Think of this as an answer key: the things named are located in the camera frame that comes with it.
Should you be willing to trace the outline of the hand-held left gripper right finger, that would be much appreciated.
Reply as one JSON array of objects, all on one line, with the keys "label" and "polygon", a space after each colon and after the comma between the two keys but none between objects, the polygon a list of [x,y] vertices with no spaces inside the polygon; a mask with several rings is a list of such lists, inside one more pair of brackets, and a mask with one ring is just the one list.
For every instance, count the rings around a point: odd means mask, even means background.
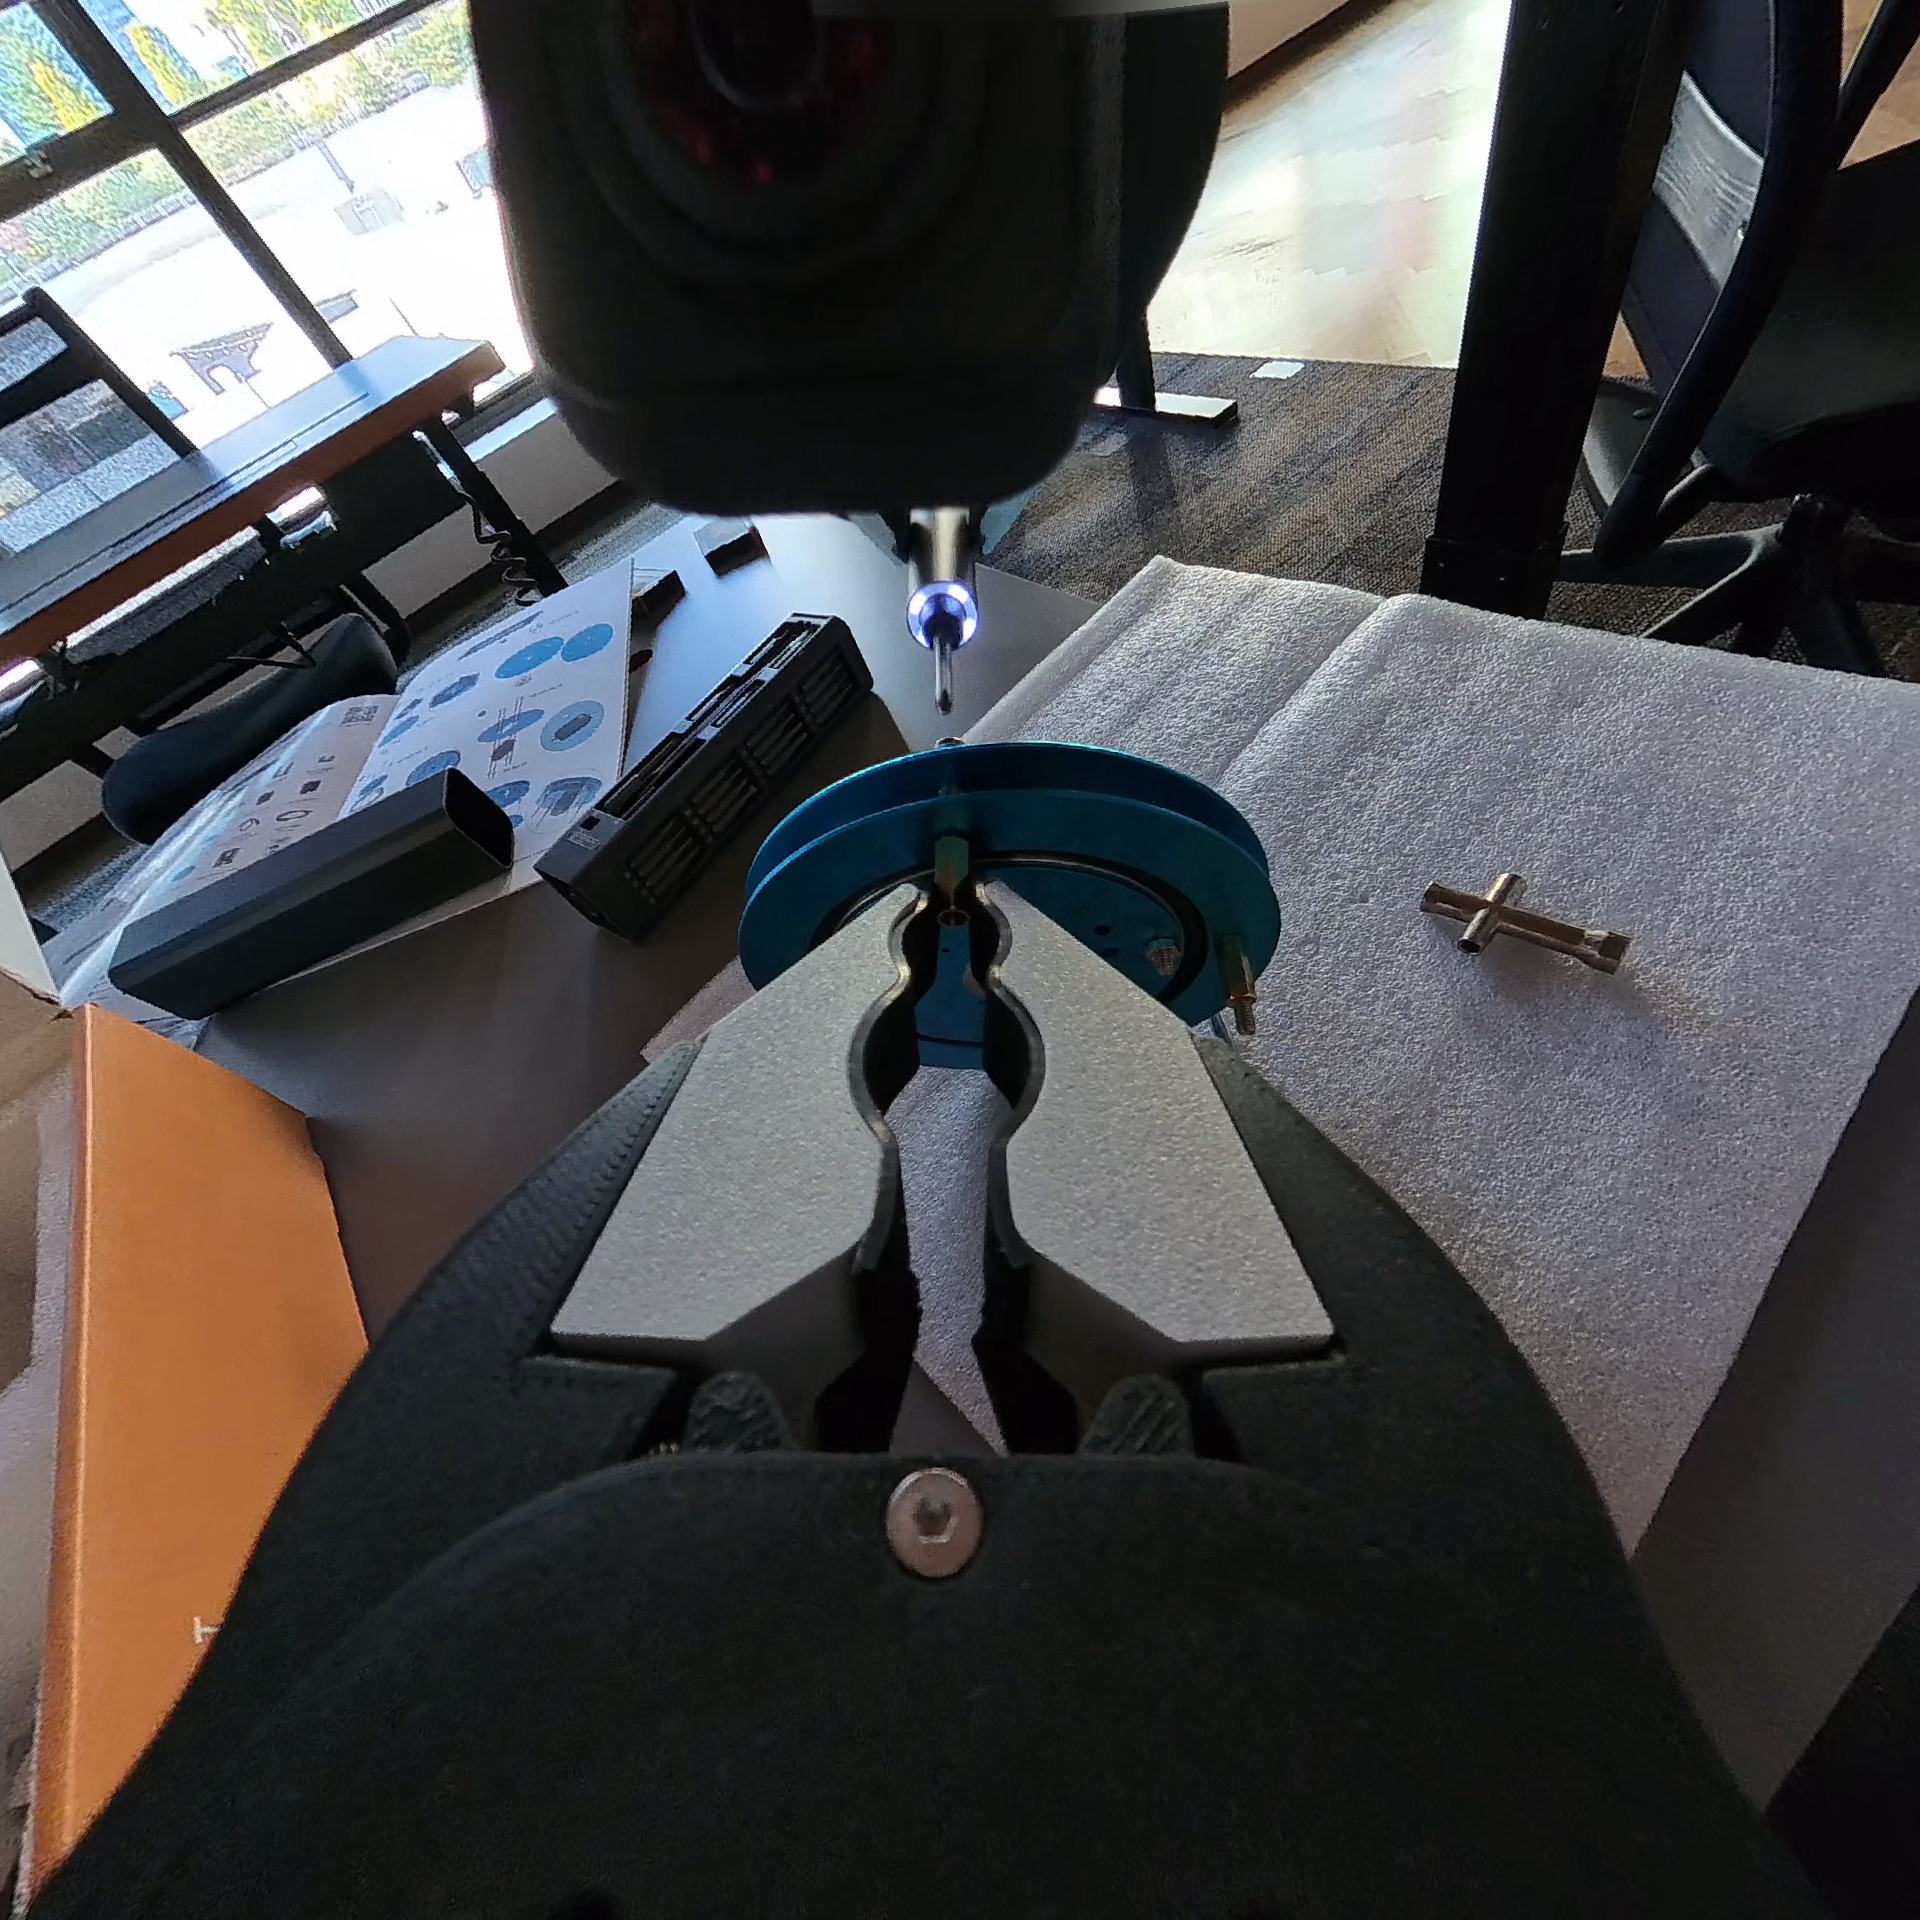
[{"label": "hand-held left gripper right finger", "polygon": [[976,890],[989,1152],[974,1338],[1010,1450],[1071,1450],[1127,1377],[1320,1355],[1332,1323],[1190,1028],[1027,904]]}]

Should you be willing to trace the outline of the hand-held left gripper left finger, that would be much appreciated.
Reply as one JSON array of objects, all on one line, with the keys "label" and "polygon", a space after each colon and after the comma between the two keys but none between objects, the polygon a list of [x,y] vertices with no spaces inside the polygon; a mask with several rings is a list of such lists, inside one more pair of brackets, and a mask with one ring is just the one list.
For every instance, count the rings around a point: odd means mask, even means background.
[{"label": "hand-held left gripper left finger", "polygon": [[754,1375],[798,1439],[885,1450],[920,1300],[887,1108],[920,1068],[920,891],[878,898],[711,1028],[550,1333]]}]

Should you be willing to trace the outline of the grey electric screwdriver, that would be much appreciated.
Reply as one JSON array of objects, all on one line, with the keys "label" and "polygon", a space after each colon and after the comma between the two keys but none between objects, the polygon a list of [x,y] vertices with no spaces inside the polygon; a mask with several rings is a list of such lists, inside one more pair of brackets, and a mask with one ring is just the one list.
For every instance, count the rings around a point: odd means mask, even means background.
[{"label": "grey electric screwdriver", "polygon": [[906,627],[932,661],[938,713],[952,709],[952,659],[979,627],[976,524],[967,507],[911,511],[902,532]]}]

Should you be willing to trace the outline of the blue metal wheel assembly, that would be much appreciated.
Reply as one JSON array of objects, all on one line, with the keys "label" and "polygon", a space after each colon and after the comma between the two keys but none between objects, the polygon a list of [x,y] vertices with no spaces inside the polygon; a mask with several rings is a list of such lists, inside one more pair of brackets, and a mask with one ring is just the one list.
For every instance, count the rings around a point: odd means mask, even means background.
[{"label": "blue metal wheel assembly", "polygon": [[888,760],[796,807],[757,851],[739,927],[765,991],[879,897],[950,909],[999,880],[1179,1020],[1256,1031],[1280,943],[1267,851],[1212,786],[1075,743],[964,743]]}]

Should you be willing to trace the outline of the black desk leg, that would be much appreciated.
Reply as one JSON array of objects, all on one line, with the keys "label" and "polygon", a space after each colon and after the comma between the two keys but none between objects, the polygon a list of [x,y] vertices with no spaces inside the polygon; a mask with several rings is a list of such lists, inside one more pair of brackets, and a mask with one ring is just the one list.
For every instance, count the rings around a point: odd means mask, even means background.
[{"label": "black desk leg", "polygon": [[1421,592],[1540,617],[1692,2],[1518,2]]}]

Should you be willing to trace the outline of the black screwdriver bit holder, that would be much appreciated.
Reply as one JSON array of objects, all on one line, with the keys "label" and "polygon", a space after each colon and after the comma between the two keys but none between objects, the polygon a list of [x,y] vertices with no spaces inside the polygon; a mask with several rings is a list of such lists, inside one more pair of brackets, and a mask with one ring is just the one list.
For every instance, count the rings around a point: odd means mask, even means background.
[{"label": "black screwdriver bit holder", "polygon": [[637,943],[874,691],[838,615],[790,615],[539,855],[587,922]]}]

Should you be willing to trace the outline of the metal cross wrench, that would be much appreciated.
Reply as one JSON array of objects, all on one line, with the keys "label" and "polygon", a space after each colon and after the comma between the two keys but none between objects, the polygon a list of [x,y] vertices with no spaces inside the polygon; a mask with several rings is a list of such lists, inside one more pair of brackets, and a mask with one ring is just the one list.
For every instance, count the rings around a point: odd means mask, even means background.
[{"label": "metal cross wrench", "polygon": [[1461,924],[1455,947],[1466,954],[1488,954],[1499,939],[1518,939],[1573,959],[1586,970],[1603,973],[1621,970],[1630,935],[1584,929],[1524,908],[1524,887],[1518,873],[1498,876],[1480,897],[1436,880],[1423,890],[1421,912]]}]

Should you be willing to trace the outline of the instruction sheet with blue circles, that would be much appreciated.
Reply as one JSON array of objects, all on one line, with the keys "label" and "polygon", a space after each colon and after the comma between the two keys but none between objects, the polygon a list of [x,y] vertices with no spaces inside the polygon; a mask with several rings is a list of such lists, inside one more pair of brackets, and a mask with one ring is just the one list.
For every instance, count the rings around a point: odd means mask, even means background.
[{"label": "instruction sheet with blue circles", "polygon": [[620,773],[629,648],[627,562],[453,642],[400,691],[343,813],[454,770],[535,860]]}]

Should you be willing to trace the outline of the black rectangular sleeve case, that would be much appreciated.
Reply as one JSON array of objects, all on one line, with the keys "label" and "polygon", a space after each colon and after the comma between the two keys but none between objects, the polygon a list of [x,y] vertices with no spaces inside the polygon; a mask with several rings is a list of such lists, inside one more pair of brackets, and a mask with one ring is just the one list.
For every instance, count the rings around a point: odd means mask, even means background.
[{"label": "black rectangular sleeve case", "polygon": [[378,937],[511,866],[509,817],[437,773],[133,922],[108,976],[200,1020]]}]

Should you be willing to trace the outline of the orange cardboard box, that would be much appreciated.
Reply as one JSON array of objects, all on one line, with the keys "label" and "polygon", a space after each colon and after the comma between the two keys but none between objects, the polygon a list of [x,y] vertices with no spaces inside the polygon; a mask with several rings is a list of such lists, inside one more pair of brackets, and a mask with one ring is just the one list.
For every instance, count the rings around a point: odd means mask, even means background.
[{"label": "orange cardboard box", "polygon": [[303,1117],[69,1013],[2,876],[2,1882],[21,1914],[175,1705],[366,1351]]}]

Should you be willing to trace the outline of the white foam sheet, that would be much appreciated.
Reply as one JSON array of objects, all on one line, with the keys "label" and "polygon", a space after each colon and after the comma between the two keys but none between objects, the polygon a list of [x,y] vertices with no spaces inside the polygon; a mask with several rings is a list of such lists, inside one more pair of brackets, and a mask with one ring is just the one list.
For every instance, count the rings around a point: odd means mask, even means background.
[{"label": "white foam sheet", "polygon": [[[1252,1056],[1499,1312],[1627,1546],[1826,1176],[1916,1204],[1916,689],[1152,561],[974,741],[1163,761],[1280,897]],[[1427,885],[1630,935],[1455,947]]]}]

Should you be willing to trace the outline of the white instruction booklet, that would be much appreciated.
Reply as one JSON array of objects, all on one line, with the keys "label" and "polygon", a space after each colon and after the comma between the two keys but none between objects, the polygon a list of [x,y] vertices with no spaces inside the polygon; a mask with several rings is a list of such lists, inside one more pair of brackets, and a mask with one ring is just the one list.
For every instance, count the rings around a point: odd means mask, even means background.
[{"label": "white instruction booklet", "polygon": [[184,813],[102,900],[116,930],[336,823],[400,696],[341,699]]}]

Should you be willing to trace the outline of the black office chair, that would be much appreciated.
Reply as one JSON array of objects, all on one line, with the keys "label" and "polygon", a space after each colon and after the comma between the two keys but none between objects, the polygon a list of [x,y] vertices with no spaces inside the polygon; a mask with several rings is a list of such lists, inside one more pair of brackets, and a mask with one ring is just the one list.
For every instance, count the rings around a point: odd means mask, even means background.
[{"label": "black office chair", "polygon": [[252,689],[140,739],[102,777],[109,827],[150,847],[214,786],[269,749],[326,705],[392,693],[397,665],[364,615],[336,617],[303,649],[303,663],[275,665]]},{"label": "black office chair", "polygon": [[1916,145],[1845,168],[1916,45],[1878,5],[1703,5],[1622,324],[1650,387],[1603,380],[1582,449],[1599,517],[1558,578],[1695,595],[1648,629],[1868,676],[1858,604],[1916,607]]}]

